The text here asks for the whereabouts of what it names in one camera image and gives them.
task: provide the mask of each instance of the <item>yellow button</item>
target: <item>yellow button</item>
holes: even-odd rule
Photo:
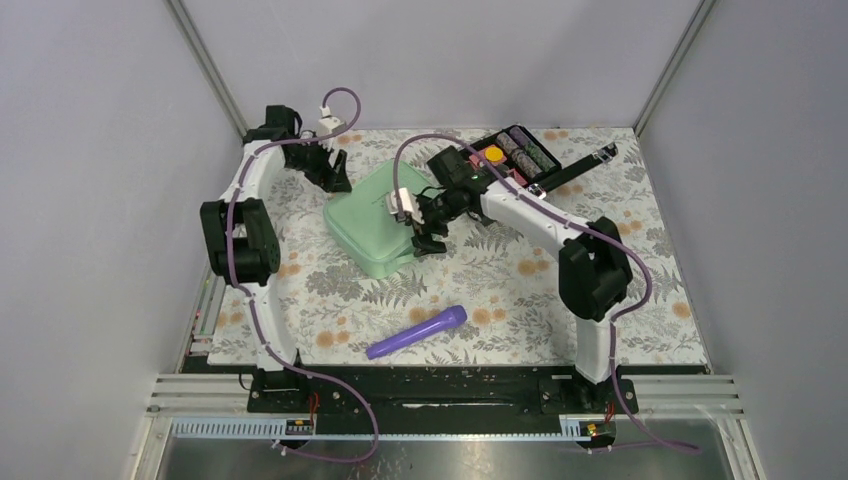
[[[498,148],[494,145],[487,148],[486,151],[483,152],[483,154],[486,156],[486,160],[488,160],[489,162],[491,162],[495,165],[506,160],[506,157],[503,154],[503,150],[501,150],[500,148]]]

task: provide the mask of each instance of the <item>leaf pattern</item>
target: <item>leaf pattern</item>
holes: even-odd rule
[[[487,130],[442,129],[473,141]],[[347,135],[348,174],[354,184],[417,130],[365,130]],[[618,157],[551,192],[546,201],[587,218],[616,222],[625,244],[648,265],[651,301],[619,324],[624,363],[704,363],[706,355],[689,308],[633,131],[616,128],[533,131],[568,164],[616,141]],[[402,161],[433,178],[426,161],[448,142],[418,142]],[[481,224],[463,216],[450,224],[448,251],[405,265],[381,279],[367,278],[333,241],[323,223],[329,195],[303,175],[284,171],[271,187],[266,207],[280,240],[278,291],[286,327],[306,364],[486,365],[562,364],[577,354],[576,322],[559,298],[556,260],[512,228]],[[625,304],[635,302],[645,282],[635,264]],[[371,344],[462,305],[468,321],[386,357],[369,361]],[[255,362],[255,343],[242,295],[227,289],[210,364]]]
[[[398,272],[389,278],[373,282],[371,288],[362,295],[362,300],[384,306],[406,306],[414,296],[420,296],[426,291],[424,279],[417,277],[415,272],[412,275]]]

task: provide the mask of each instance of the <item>green box lid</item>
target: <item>green box lid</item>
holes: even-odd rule
[[[406,163],[398,167],[398,180],[414,194],[431,186],[421,172]],[[324,206],[324,223],[336,243],[376,279],[415,260],[412,227],[397,223],[386,207],[386,196],[393,188],[392,162],[388,161],[359,181],[351,193]]]

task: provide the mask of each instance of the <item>wire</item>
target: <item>wire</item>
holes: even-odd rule
[[[244,382],[241,381],[241,372],[239,372],[239,385],[241,385],[241,388],[243,388],[244,390],[247,390],[248,392],[250,391],[249,388],[244,386]]]
[[[555,222],[559,222],[559,223],[567,226],[567,228],[573,228],[580,233],[585,233],[586,235],[590,235],[592,237],[598,238],[598,239],[612,245],[613,247],[621,250],[625,255],[630,257],[636,263],[636,265],[639,267],[639,270],[642,271],[642,275],[645,277],[645,294],[642,296],[642,298],[638,302],[636,302],[633,305],[630,305],[628,307],[625,307],[625,308],[613,313],[610,316],[609,360],[610,360],[610,372],[612,372],[612,375],[611,375],[612,385],[613,385],[613,389],[615,390],[615,395],[618,398],[618,401],[621,404],[621,408],[624,410],[625,415],[627,415],[627,417],[630,419],[630,421],[633,422],[633,424],[636,425],[636,427],[639,430],[641,430],[645,435],[649,436],[655,443],[662,445],[664,447],[670,448],[670,449],[675,450],[675,451],[680,452],[680,453],[685,453],[685,454],[689,454],[689,455],[700,454],[701,448],[697,445],[694,445],[694,444],[691,444],[691,443],[688,443],[688,442],[680,442],[680,441],[676,441],[676,440],[664,440],[664,439],[658,437],[657,435],[655,435],[654,433],[652,433],[648,429],[648,427],[644,424],[644,422],[642,422],[641,420],[636,418],[635,415],[633,415],[633,412],[630,411],[630,409],[627,407],[627,403],[624,401],[624,396],[621,394],[621,387],[618,384],[618,376],[615,373],[615,347],[616,347],[616,326],[615,326],[615,322],[618,321],[618,319],[622,315],[625,315],[625,314],[630,313],[634,310],[637,310],[640,307],[642,307],[643,305],[645,305],[646,303],[648,303],[648,299],[651,298],[651,293],[653,292],[653,288],[654,288],[653,282],[652,282],[652,279],[651,279],[651,272],[650,272],[650,270],[648,270],[648,266],[645,265],[645,262],[639,257],[639,255],[637,255],[636,252],[634,252],[633,250],[631,250],[630,248],[628,248],[627,246],[625,246],[624,244],[622,244],[621,242],[619,242],[618,240],[616,240],[612,237],[609,237],[609,236],[604,235],[600,232],[592,230],[589,227],[586,227],[586,226],[583,226],[583,225],[580,225],[580,224],[577,224],[577,223],[574,223],[574,222],[570,222],[570,221],[568,221],[568,219],[563,218],[559,213],[548,210],[544,206],[542,206],[542,205],[540,205],[536,202],[530,201],[530,199],[527,197],[527,195],[529,195],[529,194],[527,194],[526,192],[523,192],[520,189],[516,189],[511,184],[509,184],[506,181],[506,179],[503,177],[503,175],[501,175],[501,173],[498,171],[498,169],[495,168],[495,166],[492,165],[486,159],[486,157],[483,154],[478,152],[474,147],[472,147],[468,143],[466,143],[466,142],[464,142],[464,141],[462,141],[462,140],[460,140],[456,137],[452,137],[450,135],[445,135],[445,134],[441,134],[441,133],[425,133],[425,134],[421,134],[421,135],[412,136],[412,137],[406,139],[400,145],[400,147],[397,150],[397,153],[395,153],[394,172],[393,172],[395,195],[398,196],[398,198],[400,198],[400,192],[399,192],[400,184],[399,184],[399,181],[398,181],[398,166],[400,164],[400,156],[403,153],[403,150],[407,146],[409,146],[409,144],[411,144],[413,142],[417,142],[419,140],[425,140],[425,139],[447,140],[449,142],[456,143],[457,145],[461,146],[462,148],[468,150],[469,152],[471,152],[473,155],[475,155],[480,160],[480,163],[485,165],[486,168],[488,168],[489,171],[492,172],[492,174],[495,176],[497,181],[500,182],[501,185],[503,185],[503,187],[508,192],[515,195],[517,198],[521,198],[521,200],[523,202],[525,202],[527,205],[529,205],[531,208],[538,211],[539,213],[542,213],[543,215],[550,218],[551,220],[553,220]]]
[[[315,435],[315,412],[321,405],[318,397],[318,392],[312,392],[309,396],[309,424],[312,426],[312,434]]]
[[[353,388],[352,386],[348,385],[345,381],[338,379],[336,377],[332,377],[330,375],[325,375],[323,373],[313,372],[313,371],[306,370],[306,369],[303,369],[303,368],[295,367],[294,365],[286,362],[282,357],[280,357],[279,354],[277,354],[277,352],[274,351],[273,348],[271,348],[271,344],[268,343],[268,341],[266,340],[265,334],[262,332],[262,327],[259,325],[259,315],[256,313],[255,298],[254,298],[253,294],[250,293],[250,290],[243,287],[239,283],[238,277],[236,276],[236,266],[235,266],[235,258],[234,258],[235,254],[234,254],[234,251],[233,251],[233,222],[234,222],[234,217],[235,217],[235,215],[234,215],[235,205],[236,205],[236,201],[238,201],[239,195],[241,194],[241,186],[244,184],[244,179],[247,178],[247,172],[248,172],[248,170],[250,170],[250,166],[253,165],[253,162],[256,161],[256,158],[260,154],[262,154],[262,152],[270,150],[274,147],[279,147],[279,146],[283,146],[283,145],[315,143],[315,142],[322,142],[324,140],[329,140],[330,138],[337,137],[337,136],[345,133],[346,131],[350,130],[351,127],[353,127],[353,125],[356,123],[356,121],[359,120],[359,114],[362,112],[362,103],[360,102],[359,96],[356,94],[356,92],[354,92],[353,90],[351,90],[347,87],[336,87],[336,88],[330,90],[329,92],[327,92],[327,94],[324,95],[324,100],[322,102],[322,105],[324,107],[326,107],[327,106],[327,100],[329,100],[330,96],[332,96],[336,92],[348,93],[348,94],[350,94],[350,96],[353,97],[353,100],[356,102],[356,113],[354,114],[350,123],[348,123],[345,126],[345,128],[339,130],[338,132],[330,133],[328,135],[322,135],[320,137],[288,138],[288,139],[285,139],[285,140],[278,140],[276,142],[266,143],[266,144],[262,145],[261,147],[257,148],[253,152],[253,154],[251,154],[250,157],[248,157],[247,161],[244,163],[244,167],[242,167],[241,173],[239,174],[237,186],[233,191],[232,198],[230,199],[230,204],[227,206],[227,219],[226,219],[226,221],[227,221],[227,227],[226,227],[227,267],[228,267],[228,273],[229,273],[229,276],[230,276],[230,283],[232,284],[232,286],[234,288],[238,289],[238,290],[241,290],[247,296],[247,298],[249,299],[248,304],[250,306],[250,315],[251,315],[252,321],[253,321],[253,329],[256,332],[257,338],[259,339],[259,344],[262,346],[262,348],[265,349],[265,351],[268,353],[268,355],[271,358],[273,358],[277,363],[282,365],[284,369],[291,370],[292,372],[300,374],[300,375],[312,376],[314,378],[319,378],[321,380],[324,380],[324,381],[327,381],[327,382],[330,382],[330,383],[334,383],[334,384],[344,388],[348,392],[350,392],[350,394],[353,395],[354,398],[356,398],[362,404],[363,408],[365,409],[365,412],[368,413],[368,417],[371,420],[371,426],[374,429],[374,441],[371,442],[371,448],[367,452],[365,452],[364,454],[356,456],[356,457],[351,457],[351,458],[329,457],[329,456],[319,455],[319,454],[315,454],[315,453],[302,452],[300,450],[291,450],[291,449],[287,449],[287,447],[285,447],[285,446],[282,447],[283,453],[285,454],[288,451],[288,452],[291,452],[293,455],[297,455],[297,456],[300,456],[300,457],[311,458],[311,459],[314,459],[314,460],[324,460],[324,461],[333,462],[333,463],[359,463],[363,460],[367,460],[372,455],[374,455],[374,452],[377,451],[377,445],[380,441],[380,439],[379,439],[380,430],[379,430],[379,427],[377,425],[377,416],[374,414],[374,410],[371,409],[371,406],[368,405],[368,402],[365,401],[365,398],[362,396],[362,394],[360,394],[358,391],[356,391],[356,389]]]
[[[607,414],[604,415],[604,423],[609,423],[613,416],[615,416],[615,403],[610,402],[607,404]]]

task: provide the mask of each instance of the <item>purple microphone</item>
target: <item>purple microphone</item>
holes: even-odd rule
[[[383,340],[382,342],[377,342],[374,345],[371,345],[368,347],[368,350],[365,351],[365,354],[368,355],[369,360],[374,360],[377,357],[388,355],[395,350],[408,347],[409,345],[429,337],[430,335],[439,333],[442,330],[456,328],[465,323],[466,319],[468,319],[468,314],[465,313],[465,309],[462,308],[461,305],[448,307],[442,313],[436,315],[430,320],[427,320],[426,322],[419,323],[418,325],[408,328],[397,335]]]

